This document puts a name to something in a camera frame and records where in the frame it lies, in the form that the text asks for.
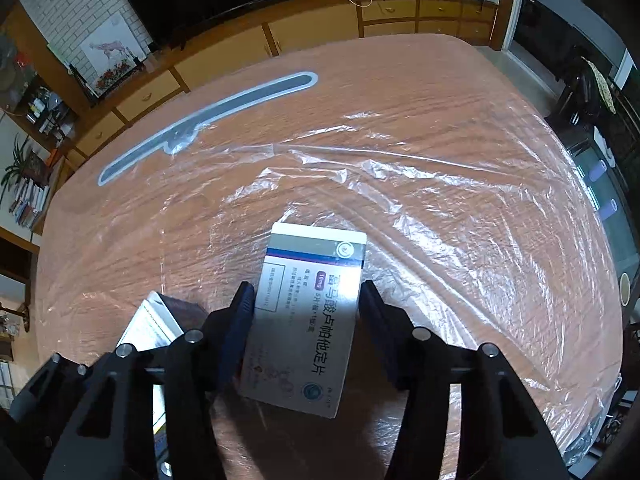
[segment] painting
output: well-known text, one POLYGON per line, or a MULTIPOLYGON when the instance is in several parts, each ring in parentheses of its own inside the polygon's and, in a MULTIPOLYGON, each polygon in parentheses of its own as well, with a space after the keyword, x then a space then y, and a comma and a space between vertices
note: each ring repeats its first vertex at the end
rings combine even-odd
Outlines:
POLYGON ((98 77, 92 82, 102 94, 135 68, 134 56, 146 55, 119 12, 109 16, 80 44, 98 77))

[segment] floor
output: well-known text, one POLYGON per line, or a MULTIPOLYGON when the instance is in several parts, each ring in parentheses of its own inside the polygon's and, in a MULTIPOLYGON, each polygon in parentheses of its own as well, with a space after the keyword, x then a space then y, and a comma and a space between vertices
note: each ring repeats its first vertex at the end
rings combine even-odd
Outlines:
POLYGON ((534 57, 526 48, 521 46, 517 41, 511 41, 509 46, 511 52, 519 61, 524 63, 527 68, 531 69, 535 75, 542 79, 542 82, 554 93, 560 95, 564 90, 564 82, 556 81, 551 71, 544 66, 538 58, 534 57))
POLYGON ((498 52, 488 46, 476 49, 502 72, 520 93, 538 110, 542 117, 551 112, 561 93, 547 85, 542 78, 511 52, 498 52))

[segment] cabinet drawer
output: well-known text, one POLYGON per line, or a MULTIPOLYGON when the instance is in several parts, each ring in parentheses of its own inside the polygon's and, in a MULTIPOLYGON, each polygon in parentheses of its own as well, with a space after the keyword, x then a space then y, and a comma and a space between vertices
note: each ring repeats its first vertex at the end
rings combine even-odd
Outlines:
POLYGON ((356 7, 336 5, 307 10, 269 24, 278 52, 286 54, 331 41, 358 37, 356 7))
POLYGON ((66 161, 69 165, 77 171, 82 164, 84 164, 84 156, 80 155, 80 153, 76 152, 76 150, 69 150, 66 154, 66 161))
POLYGON ((178 63, 175 69, 190 89, 271 57, 262 27, 226 38, 178 63))
POLYGON ((489 23, 481 22, 460 22, 458 37, 471 44, 482 44, 489 41, 491 27, 489 23))
POLYGON ((180 85, 174 79, 174 76, 171 75, 171 72, 164 72, 153 81, 144 85, 132 96, 124 99, 124 101, 117 106, 118 111, 123 114, 126 119, 132 120, 178 88, 180 88, 180 85))
POLYGON ((377 25, 365 25, 364 36, 386 36, 387 34, 413 34, 415 22, 390 22, 377 25))
POLYGON ((462 6, 462 17, 468 20, 479 22, 492 22, 494 20, 495 9, 493 7, 484 6, 480 10, 480 5, 464 4, 462 6))
POLYGON ((113 137, 124 126, 124 123, 113 112, 109 112, 102 120, 91 128, 76 144, 78 150, 90 156, 102 143, 113 137))
POLYGON ((362 19, 391 20, 393 18, 414 18, 416 0, 391 0, 373 2, 369 7, 362 7, 362 19))
POLYGON ((430 34, 449 34, 455 36, 458 33, 458 22, 441 22, 439 20, 429 20, 418 23, 418 32, 430 34))
POLYGON ((445 0, 420 0, 421 16, 443 16, 457 18, 462 5, 460 2, 446 2, 445 0))

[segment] table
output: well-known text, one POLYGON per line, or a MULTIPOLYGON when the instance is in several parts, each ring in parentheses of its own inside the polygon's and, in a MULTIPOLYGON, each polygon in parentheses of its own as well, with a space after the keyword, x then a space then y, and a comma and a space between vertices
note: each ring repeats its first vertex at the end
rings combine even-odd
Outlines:
MULTIPOLYGON (((622 355, 618 286, 576 168, 482 55, 431 34, 267 60, 174 98, 108 144, 49 209, 34 312, 41 359, 92 362, 113 350, 150 290, 226 306, 242 279, 257 283, 276 221, 366 232, 364 278, 450 344, 496 343, 561 450, 606 402, 622 355), (97 185, 175 121, 302 71, 317 83, 97 185)), ((405 400, 358 322, 336 419, 230 389, 214 430, 230 478, 382 478, 405 400)), ((444 475, 455 469, 459 410, 454 391, 444 475)))

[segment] metal screw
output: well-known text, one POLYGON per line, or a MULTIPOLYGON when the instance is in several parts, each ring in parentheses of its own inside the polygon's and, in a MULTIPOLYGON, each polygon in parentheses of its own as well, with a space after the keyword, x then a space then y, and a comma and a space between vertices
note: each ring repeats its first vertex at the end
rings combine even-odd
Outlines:
POLYGON ((160 471, 167 476, 173 476, 171 474, 171 464, 169 464, 168 462, 162 462, 160 464, 160 471))
POLYGON ((123 343, 116 348, 116 355, 118 357, 126 357, 133 352, 133 345, 130 343, 123 343))
POLYGON ((411 332, 411 335, 414 336, 414 339, 418 341, 427 341, 431 337, 431 332, 429 329, 423 326, 417 326, 411 332))
POLYGON ((498 347, 493 343, 487 343, 482 345, 482 351, 489 357, 496 357, 497 355, 500 354, 498 347))
POLYGON ((204 334, 200 331, 200 330, 189 330, 185 335, 184 335, 184 340, 187 343, 197 343, 198 341, 200 341, 202 338, 204 337, 204 334))

